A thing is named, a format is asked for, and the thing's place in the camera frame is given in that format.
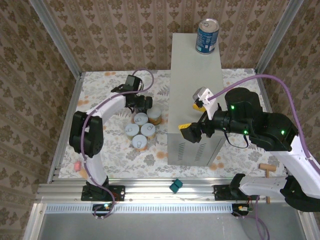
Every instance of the gray metal box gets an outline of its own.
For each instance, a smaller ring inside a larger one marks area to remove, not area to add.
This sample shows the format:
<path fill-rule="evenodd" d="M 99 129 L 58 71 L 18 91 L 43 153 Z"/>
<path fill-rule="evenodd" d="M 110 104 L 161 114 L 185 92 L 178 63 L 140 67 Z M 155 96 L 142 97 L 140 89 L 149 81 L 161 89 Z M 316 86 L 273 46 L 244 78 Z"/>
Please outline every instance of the gray metal box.
<path fill-rule="evenodd" d="M 185 140 L 181 124 L 197 122 L 202 112 L 193 109 L 193 94 L 201 87 L 214 94 L 224 88 L 218 43 L 211 54 L 196 51 L 196 33 L 174 33 L 172 38 L 171 80 L 168 118 L 168 164 L 209 167 L 225 143 L 223 132 L 211 138 L 204 134 L 200 143 Z M 226 109 L 225 95 L 217 98 Z"/>

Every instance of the round lid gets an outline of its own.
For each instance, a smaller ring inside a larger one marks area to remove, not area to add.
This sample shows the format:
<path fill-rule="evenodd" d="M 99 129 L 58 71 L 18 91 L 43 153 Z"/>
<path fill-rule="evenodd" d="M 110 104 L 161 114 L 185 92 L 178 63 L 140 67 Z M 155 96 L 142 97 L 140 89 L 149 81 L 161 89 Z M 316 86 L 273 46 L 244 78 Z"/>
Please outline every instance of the round lid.
<path fill-rule="evenodd" d="M 134 122 L 138 125 L 143 125 L 148 122 L 148 116 L 147 114 L 143 112 L 139 112 L 134 116 Z"/>
<path fill-rule="evenodd" d="M 152 123 L 146 123 L 141 127 L 141 134 L 146 137 L 152 136 L 156 132 L 156 127 Z"/>
<path fill-rule="evenodd" d="M 127 126 L 125 126 L 124 131 L 125 134 L 128 136 L 135 136 L 139 133 L 139 126 L 135 123 L 129 123 Z"/>
<path fill-rule="evenodd" d="M 147 145 L 147 138 L 141 134 L 133 137 L 132 145 L 136 149 L 143 149 Z"/>
<path fill-rule="evenodd" d="M 157 106 L 153 106 L 152 108 L 146 111 L 146 114 L 151 119 L 157 119 L 158 117 L 161 116 L 161 113 L 162 113 L 161 109 Z"/>
<path fill-rule="evenodd" d="M 215 32 L 219 30 L 219 23 L 217 20 L 207 18 L 200 22 L 200 28 L 206 32 Z"/>

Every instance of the blue can label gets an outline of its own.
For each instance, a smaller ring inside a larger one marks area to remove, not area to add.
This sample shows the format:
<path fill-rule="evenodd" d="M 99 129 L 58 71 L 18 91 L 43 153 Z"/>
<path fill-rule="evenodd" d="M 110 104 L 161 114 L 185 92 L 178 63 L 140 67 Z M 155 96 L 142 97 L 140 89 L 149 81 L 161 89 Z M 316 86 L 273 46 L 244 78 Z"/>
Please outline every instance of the blue can label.
<path fill-rule="evenodd" d="M 205 32 L 198 28 L 195 48 L 202 54 L 209 54 L 215 50 L 219 31 Z"/>

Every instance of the patterned wallpaper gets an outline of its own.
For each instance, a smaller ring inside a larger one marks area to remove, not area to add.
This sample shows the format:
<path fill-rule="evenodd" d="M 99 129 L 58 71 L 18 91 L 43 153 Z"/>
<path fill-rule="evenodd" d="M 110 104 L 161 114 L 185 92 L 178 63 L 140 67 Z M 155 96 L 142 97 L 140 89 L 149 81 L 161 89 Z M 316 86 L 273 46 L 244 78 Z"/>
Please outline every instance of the patterned wallpaper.
<path fill-rule="evenodd" d="M 320 161 L 320 1 L 305 0 L 265 74 L 276 75 L 290 88 L 310 152 Z M 272 109 L 292 118 L 279 84 L 265 82 Z"/>
<path fill-rule="evenodd" d="M 173 33 L 220 23 L 223 68 L 255 68 L 289 0 L 44 0 L 82 71 L 165 70 Z"/>
<path fill-rule="evenodd" d="M 75 79 L 27 0 L 0 0 L 0 239 L 20 239 Z"/>

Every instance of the floral tablecloth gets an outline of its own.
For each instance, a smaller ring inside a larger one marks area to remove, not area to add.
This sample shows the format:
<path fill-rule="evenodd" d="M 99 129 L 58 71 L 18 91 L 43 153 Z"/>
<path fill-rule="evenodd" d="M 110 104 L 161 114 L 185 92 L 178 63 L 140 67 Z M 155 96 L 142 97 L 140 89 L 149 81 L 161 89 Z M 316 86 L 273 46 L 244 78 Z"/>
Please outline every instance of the floral tablecloth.
<path fill-rule="evenodd" d="M 87 72 L 79 97 L 77 110 L 87 111 L 106 98 L 110 90 L 123 84 L 131 71 Z M 179 177 L 233 177 L 236 173 L 262 177 L 265 172 L 259 170 L 259 163 L 277 166 L 271 176 L 284 176 L 284 166 L 277 158 L 261 148 L 250 144 L 246 149 L 240 149 L 224 143 L 219 154 L 210 167 L 168 165 L 168 111 L 170 91 L 170 70 L 153 71 L 155 82 L 144 95 L 152 96 L 153 104 L 162 109 L 162 122 L 156 126 L 156 138 L 148 142 L 145 152 L 133 149 L 131 141 L 125 136 L 124 128 L 132 121 L 133 115 L 129 109 L 123 109 L 112 116 L 103 126 L 104 143 L 101 150 L 102 163 L 110 178 L 179 178 Z M 238 80 L 254 75 L 253 69 L 223 69 L 223 82 L 227 87 Z M 151 83 L 147 72 L 137 73 L 145 88 Z M 259 94 L 260 102 L 265 111 L 265 104 L 256 80 L 241 85 Z M 230 141 L 236 146 L 244 146 L 242 135 L 231 134 Z M 59 173 L 60 178 L 80 178 L 75 171 L 77 161 L 83 161 L 82 156 L 67 145 Z"/>

